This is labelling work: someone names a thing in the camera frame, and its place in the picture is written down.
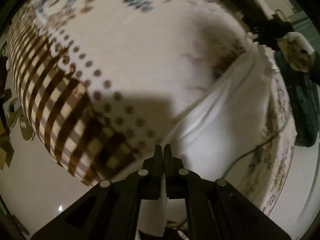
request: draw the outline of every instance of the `beige slipper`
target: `beige slipper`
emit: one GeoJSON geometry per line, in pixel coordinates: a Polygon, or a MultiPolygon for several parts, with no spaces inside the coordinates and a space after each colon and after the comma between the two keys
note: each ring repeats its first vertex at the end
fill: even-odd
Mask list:
{"type": "Polygon", "coordinates": [[[32,141],[36,133],[33,130],[32,126],[29,124],[29,121],[23,111],[21,111],[19,114],[19,122],[22,137],[26,141],[32,141]]]}
{"type": "Polygon", "coordinates": [[[7,111],[7,125],[9,128],[13,128],[18,120],[19,114],[22,111],[21,104],[18,98],[11,100],[7,111]]]}

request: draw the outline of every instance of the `slipper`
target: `slipper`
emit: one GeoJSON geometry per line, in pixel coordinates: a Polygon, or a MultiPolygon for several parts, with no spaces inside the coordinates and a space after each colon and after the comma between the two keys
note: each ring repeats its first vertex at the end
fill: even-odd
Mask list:
{"type": "Polygon", "coordinates": [[[19,114],[19,122],[20,122],[20,130],[21,130],[22,137],[26,141],[32,141],[36,133],[33,130],[32,126],[29,124],[29,121],[26,118],[23,111],[21,111],[19,114]]]}
{"type": "Polygon", "coordinates": [[[18,98],[12,99],[8,106],[7,111],[7,125],[9,128],[13,128],[18,120],[19,114],[22,111],[21,104],[18,98]]]}

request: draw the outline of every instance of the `checkered fabric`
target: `checkered fabric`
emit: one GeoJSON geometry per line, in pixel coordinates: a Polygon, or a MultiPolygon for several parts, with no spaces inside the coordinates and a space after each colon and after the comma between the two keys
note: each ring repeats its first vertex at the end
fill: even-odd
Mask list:
{"type": "Polygon", "coordinates": [[[19,100],[52,159],[83,184],[110,179],[137,158],[126,137],[94,116],[86,88],[57,62],[68,47],[50,47],[55,39],[33,24],[35,9],[24,5],[12,20],[8,58],[19,100]]]}

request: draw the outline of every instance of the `screw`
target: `screw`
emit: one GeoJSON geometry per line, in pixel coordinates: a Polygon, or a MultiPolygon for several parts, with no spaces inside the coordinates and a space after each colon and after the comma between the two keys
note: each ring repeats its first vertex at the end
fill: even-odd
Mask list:
{"type": "Polygon", "coordinates": [[[103,180],[100,182],[100,187],[109,187],[110,186],[110,181],[108,180],[103,180]]]}
{"type": "Polygon", "coordinates": [[[221,187],[227,185],[227,181],[225,179],[217,179],[217,184],[221,187]]]}
{"type": "Polygon", "coordinates": [[[147,170],[140,170],[140,171],[138,171],[138,174],[140,175],[140,176],[146,176],[146,175],[148,175],[148,171],[147,170]]]}
{"type": "Polygon", "coordinates": [[[180,173],[181,175],[187,175],[187,174],[189,173],[189,171],[186,170],[186,169],[180,169],[180,170],[179,170],[179,173],[180,173]]]}

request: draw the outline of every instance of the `dark green bag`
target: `dark green bag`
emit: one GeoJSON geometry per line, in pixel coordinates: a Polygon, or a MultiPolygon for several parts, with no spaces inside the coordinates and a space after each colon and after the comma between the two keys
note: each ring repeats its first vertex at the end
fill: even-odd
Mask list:
{"type": "Polygon", "coordinates": [[[297,130],[296,145],[311,147],[319,131],[319,97],[317,85],[308,74],[293,70],[285,61],[282,52],[275,53],[275,60],[281,71],[290,98],[297,130]]]}

